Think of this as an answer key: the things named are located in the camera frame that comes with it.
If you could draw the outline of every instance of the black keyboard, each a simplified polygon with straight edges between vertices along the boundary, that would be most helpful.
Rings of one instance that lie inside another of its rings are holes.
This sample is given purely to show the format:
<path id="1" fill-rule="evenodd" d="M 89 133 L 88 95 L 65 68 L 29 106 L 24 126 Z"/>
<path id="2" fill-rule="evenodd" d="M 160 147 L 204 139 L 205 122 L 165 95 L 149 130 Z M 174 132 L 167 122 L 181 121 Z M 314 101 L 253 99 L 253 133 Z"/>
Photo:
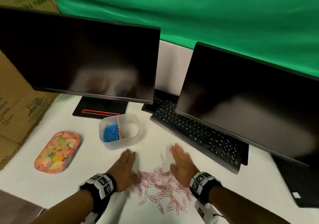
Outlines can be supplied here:
<path id="1" fill-rule="evenodd" d="M 176 104 L 165 101 L 151 120 L 235 174 L 241 164 L 248 164 L 247 143 L 176 114 L 175 108 Z"/>

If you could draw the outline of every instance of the left hand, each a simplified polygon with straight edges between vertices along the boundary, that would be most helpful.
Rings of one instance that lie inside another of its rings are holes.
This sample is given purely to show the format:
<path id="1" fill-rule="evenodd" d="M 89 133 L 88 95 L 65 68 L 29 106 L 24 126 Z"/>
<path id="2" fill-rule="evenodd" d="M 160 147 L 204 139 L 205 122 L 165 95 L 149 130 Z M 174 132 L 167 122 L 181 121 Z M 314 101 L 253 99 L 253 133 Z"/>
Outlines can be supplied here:
<path id="1" fill-rule="evenodd" d="M 126 149 L 122 152 L 115 164 L 106 172 L 106 174 L 114 178 L 116 182 L 116 192 L 126 190 L 137 180 L 137 174 L 132 174 L 135 154 L 135 152 L 131 153 L 129 149 Z"/>

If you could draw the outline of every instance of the clear plastic box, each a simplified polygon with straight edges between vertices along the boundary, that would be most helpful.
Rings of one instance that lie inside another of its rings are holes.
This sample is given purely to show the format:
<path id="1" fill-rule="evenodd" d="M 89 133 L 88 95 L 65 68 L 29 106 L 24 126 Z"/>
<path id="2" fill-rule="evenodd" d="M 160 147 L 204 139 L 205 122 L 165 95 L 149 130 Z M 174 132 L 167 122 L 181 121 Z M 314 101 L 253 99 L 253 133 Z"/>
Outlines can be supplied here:
<path id="1" fill-rule="evenodd" d="M 103 142 L 103 130 L 106 125 L 119 124 L 121 139 L 109 143 Z M 140 140 L 140 126 L 138 118 L 133 113 L 118 116 L 110 116 L 102 119 L 99 123 L 99 137 L 104 146 L 109 150 L 129 147 Z"/>

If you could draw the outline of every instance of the green fabric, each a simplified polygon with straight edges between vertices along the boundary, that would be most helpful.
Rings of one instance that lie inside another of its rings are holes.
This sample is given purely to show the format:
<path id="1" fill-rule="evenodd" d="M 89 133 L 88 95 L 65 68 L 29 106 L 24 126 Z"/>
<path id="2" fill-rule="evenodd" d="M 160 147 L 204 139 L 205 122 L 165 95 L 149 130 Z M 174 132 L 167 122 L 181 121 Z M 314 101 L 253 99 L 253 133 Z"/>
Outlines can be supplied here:
<path id="1" fill-rule="evenodd" d="M 63 14 L 158 26 L 197 41 L 319 76 L 319 0 L 56 0 Z"/>

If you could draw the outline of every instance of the monitor screen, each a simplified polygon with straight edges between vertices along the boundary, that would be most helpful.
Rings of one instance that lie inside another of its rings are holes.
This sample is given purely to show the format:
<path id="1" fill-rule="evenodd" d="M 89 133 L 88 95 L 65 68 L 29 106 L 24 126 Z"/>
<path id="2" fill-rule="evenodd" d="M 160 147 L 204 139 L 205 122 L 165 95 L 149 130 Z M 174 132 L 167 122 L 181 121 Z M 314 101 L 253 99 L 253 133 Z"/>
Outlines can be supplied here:
<path id="1" fill-rule="evenodd" d="M 318 78 L 197 43 L 176 112 L 316 167 Z"/>
<path id="2" fill-rule="evenodd" d="M 152 103 L 160 29 L 0 7 L 0 49 L 36 90 Z"/>

